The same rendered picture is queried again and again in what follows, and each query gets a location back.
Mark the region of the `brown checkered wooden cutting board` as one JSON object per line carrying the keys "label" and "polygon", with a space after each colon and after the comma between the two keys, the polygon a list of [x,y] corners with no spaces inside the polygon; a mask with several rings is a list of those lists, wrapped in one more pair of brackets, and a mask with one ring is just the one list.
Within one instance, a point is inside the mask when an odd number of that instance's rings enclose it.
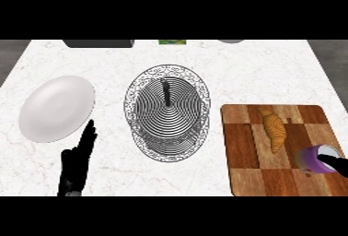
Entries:
{"label": "brown checkered wooden cutting board", "polygon": [[[269,150],[260,108],[274,112],[284,123],[287,139],[277,151]],[[294,161],[305,148],[343,156],[319,106],[225,104],[219,112],[232,195],[348,196],[348,178],[331,170],[315,173]]]}

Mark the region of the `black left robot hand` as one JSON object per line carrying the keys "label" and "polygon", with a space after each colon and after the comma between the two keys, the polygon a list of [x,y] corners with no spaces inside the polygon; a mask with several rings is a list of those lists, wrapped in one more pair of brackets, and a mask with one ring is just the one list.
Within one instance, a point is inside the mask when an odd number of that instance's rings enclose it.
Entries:
{"label": "black left robot hand", "polygon": [[60,152],[60,182],[57,196],[83,189],[88,162],[95,142],[94,120],[89,120],[80,133],[78,145]]}

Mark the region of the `white oval plate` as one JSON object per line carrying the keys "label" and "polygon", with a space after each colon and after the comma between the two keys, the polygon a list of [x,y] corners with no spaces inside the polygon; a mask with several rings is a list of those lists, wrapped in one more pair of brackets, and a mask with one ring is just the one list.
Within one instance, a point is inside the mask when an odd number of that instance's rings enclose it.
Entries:
{"label": "white oval plate", "polygon": [[19,129],[27,140],[50,143],[80,127],[95,104],[95,91],[78,76],[50,79],[32,91],[19,113]]}

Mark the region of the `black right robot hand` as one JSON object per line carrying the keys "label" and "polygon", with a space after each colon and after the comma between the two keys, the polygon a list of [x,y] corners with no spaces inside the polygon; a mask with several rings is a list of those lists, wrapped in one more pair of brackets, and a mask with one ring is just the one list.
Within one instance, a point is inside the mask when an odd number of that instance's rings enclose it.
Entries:
{"label": "black right robot hand", "polygon": [[336,158],[324,154],[319,154],[316,159],[325,163],[344,178],[348,178],[348,159]]}

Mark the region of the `golden brown croissant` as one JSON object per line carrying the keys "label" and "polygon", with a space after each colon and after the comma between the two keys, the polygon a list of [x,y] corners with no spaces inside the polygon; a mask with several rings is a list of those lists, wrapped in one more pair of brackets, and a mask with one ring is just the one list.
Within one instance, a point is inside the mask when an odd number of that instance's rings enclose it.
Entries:
{"label": "golden brown croissant", "polygon": [[263,130],[269,138],[269,151],[275,154],[287,138],[284,123],[274,112],[263,108],[256,108],[256,110],[260,114]]}

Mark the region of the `purple can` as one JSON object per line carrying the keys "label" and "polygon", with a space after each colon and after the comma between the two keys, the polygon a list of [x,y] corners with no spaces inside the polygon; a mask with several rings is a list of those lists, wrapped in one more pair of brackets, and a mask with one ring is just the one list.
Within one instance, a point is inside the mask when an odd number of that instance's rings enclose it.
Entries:
{"label": "purple can", "polygon": [[339,151],[328,145],[306,147],[294,154],[294,162],[305,173],[331,173],[334,168],[318,160],[319,154],[339,158]]}

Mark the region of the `dark grey flat appliance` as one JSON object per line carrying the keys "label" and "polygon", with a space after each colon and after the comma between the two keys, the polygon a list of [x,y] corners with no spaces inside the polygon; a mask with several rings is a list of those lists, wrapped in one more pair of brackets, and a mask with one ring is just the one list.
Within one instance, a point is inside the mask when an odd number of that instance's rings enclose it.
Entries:
{"label": "dark grey flat appliance", "polygon": [[134,40],[63,40],[70,48],[131,48]]}

